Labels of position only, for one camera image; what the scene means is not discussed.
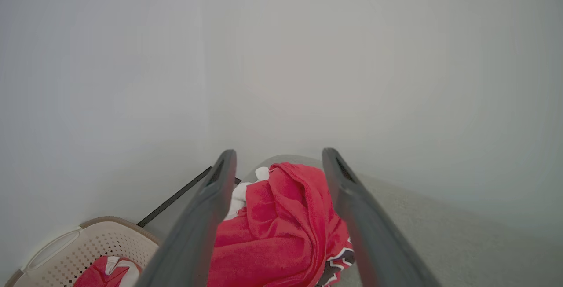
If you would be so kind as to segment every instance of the laundry basket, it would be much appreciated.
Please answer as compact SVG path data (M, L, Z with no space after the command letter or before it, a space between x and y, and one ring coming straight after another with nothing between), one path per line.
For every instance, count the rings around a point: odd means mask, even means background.
M159 247L146 230L118 217L98 217L51 241L5 287L72 287L102 256L127 257L142 269Z

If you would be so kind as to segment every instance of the white wall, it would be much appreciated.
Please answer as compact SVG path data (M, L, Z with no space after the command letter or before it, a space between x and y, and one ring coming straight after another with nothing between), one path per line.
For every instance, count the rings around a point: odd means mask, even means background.
M200 0L0 0L0 283L209 166Z
M563 243L563 0L203 0L213 152L358 171Z

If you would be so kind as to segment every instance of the red fabric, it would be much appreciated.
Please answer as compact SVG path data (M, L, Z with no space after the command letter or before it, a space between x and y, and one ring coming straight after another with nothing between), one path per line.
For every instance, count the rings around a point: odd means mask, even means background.
M122 257L119 260L131 261L125 257ZM96 259L96 261L94 261L94 263L90 265L90 267L88 267L88 269L86 269L86 271L84 271L78 279L76 279L74 287L118 287L121 279L129 270L129 267L115 267L111 275L105 275L106 264L107 256L102 256Z
M219 225L207 286L311 287L330 257L351 248L348 239L324 173L274 164L269 180L248 185L247 207Z

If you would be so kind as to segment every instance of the black line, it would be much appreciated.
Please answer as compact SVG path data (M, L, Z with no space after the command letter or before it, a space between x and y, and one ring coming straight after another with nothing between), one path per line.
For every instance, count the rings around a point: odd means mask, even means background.
M180 189L177 193L175 193L172 197L169 197L168 200L166 200L157 209L155 209L155 211L151 212L149 215L147 215L147 217L145 217L143 220L137 223L137 225L139 227L144 227L145 225L147 225L147 223L151 222L157 215L159 215L162 211L164 211L167 207L169 207L174 201L180 198L181 195L186 193L186 191L190 190L191 187L195 186L195 184L197 184L200 180L202 180L203 177L205 177L210 170L211 167L204 170L203 173L200 173L197 177L194 178L194 180L190 181L189 183L187 183L187 185L183 186L183 188Z

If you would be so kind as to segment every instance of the crumpled red clothing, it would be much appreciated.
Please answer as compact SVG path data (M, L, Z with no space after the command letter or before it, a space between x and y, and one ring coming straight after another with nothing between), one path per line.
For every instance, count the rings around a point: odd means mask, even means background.
M219 225L207 286L332 285L353 262L349 238L320 169L274 164L269 180L248 185L239 215Z

